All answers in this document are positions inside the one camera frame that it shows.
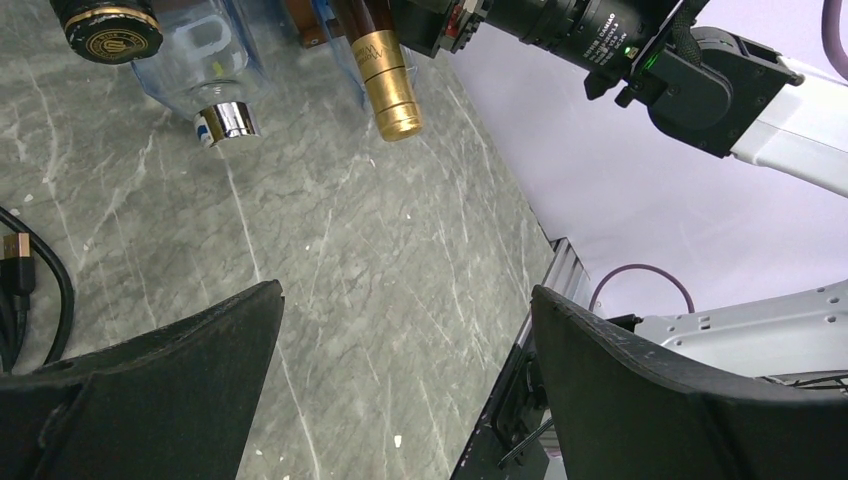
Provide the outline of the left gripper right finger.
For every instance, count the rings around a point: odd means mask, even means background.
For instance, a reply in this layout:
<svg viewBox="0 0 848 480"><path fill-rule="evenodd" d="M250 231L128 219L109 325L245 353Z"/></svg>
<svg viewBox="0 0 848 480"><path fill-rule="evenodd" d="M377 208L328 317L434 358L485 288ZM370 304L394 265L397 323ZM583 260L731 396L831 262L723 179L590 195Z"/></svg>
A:
<svg viewBox="0 0 848 480"><path fill-rule="evenodd" d="M533 337L570 479L843 479L847 398L686 358L536 286Z"/></svg>

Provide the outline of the brown gold-capped wine bottle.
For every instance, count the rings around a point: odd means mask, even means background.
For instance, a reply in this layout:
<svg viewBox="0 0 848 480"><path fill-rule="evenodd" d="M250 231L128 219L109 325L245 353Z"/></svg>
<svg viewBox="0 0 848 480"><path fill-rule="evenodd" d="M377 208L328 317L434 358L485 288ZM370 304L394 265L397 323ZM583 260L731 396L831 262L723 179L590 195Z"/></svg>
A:
<svg viewBox="0 0 848 480"><path fill-rule="evenodd" d="M382 139L396 142L420 133L423 116L409 79L390 3L336 0L330 6L349 43Z"/></svg>

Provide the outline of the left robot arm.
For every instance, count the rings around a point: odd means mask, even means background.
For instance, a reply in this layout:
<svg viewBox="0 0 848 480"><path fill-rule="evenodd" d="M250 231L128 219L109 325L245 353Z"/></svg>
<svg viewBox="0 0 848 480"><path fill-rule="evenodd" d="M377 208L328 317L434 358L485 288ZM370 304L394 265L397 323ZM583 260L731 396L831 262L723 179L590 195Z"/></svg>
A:
<svg viewBox="0 0 848 480"><path fill-rule="evenodd" d="M108 349L1 379L5 479L232 479L284 310L276 281ZM548 410L571 479L843 479L847 286L604 320L532 293L454 470L540 479Z"/></svg>

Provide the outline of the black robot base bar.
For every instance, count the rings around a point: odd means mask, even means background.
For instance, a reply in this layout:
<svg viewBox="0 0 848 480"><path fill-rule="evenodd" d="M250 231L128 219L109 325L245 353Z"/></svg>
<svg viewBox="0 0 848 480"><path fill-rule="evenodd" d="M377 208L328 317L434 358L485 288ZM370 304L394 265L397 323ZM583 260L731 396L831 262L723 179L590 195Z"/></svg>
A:
<svg viewBox="0 0 848 480"><path fill-rule="evenodd" d="M552 427L548 407L536 352L513 345L450 479L544 478L549 459L540 437Z"/></svg>

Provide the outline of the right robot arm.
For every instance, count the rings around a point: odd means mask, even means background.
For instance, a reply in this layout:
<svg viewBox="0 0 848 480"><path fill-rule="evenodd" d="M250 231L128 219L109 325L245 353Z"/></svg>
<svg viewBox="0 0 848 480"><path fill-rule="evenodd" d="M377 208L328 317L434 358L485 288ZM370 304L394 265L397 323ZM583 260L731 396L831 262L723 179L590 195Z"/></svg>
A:
<svg viewBox="0 0 848 480"><path fill-rule="evenodd" d="M718 158L847 192L847 81L701 26L701 1L394 1L401 43L434 57L488 24L587 73L597 99L640 103L664 135Z"/></svg>

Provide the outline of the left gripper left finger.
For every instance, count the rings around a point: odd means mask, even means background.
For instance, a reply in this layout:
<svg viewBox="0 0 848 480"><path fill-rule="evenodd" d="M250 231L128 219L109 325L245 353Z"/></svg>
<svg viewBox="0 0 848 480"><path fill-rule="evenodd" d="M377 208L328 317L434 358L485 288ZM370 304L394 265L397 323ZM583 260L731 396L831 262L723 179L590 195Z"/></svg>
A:
<svg viewBox="0 0 848 480"><path fill-rule="evenodd" d="M5 479L233 479L284 312L276 280L1 379Z"/></svg>

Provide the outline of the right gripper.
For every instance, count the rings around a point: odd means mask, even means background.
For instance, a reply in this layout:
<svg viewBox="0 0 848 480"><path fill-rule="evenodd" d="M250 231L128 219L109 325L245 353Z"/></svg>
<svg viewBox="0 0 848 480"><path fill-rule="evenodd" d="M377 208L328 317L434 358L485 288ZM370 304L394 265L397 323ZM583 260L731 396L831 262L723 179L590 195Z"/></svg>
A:
<svg viewBox="0 0 848 480"><path fill-rule="evenodd" d="M678 5L655 0L391 0L402 45L465 48L483 24L590 72L627 73Z"/></svg>

